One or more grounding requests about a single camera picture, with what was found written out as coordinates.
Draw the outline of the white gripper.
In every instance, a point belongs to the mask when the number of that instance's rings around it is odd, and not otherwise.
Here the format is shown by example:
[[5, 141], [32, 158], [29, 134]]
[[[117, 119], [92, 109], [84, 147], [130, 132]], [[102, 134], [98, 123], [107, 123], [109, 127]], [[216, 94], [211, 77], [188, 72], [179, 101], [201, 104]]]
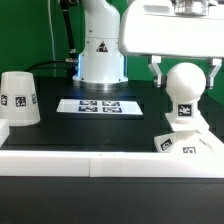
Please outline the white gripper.
[[206, 88], [212, 89], [224, 58], [224, 5], [194, 17], [175, 14], [170, 0], [134, 0], [121, 20], [119, 50], [123, 55], [151, 55], [148, 67], [157, 88], [166, 87], [161, 56], [209, 58]]

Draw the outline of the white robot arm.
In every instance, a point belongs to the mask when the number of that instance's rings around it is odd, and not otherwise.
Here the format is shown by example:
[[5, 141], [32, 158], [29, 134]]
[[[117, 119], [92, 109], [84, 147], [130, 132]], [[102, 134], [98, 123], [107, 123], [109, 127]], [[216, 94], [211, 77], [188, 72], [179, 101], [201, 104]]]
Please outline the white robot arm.
[[207, 60], [206, 86], [214, 86], [224, 62], [224, 0], [127, 0], [123, 14], [107, 0], [61, 0], [62, 11], [77, 3], [84, 7], [85, 47], [77, 52], [69, 43], [76, 85], [106, 89], [126, 83], [124, 58], [133, 55], [149, 58], [159, 88], [165, 85], [162, 58]]

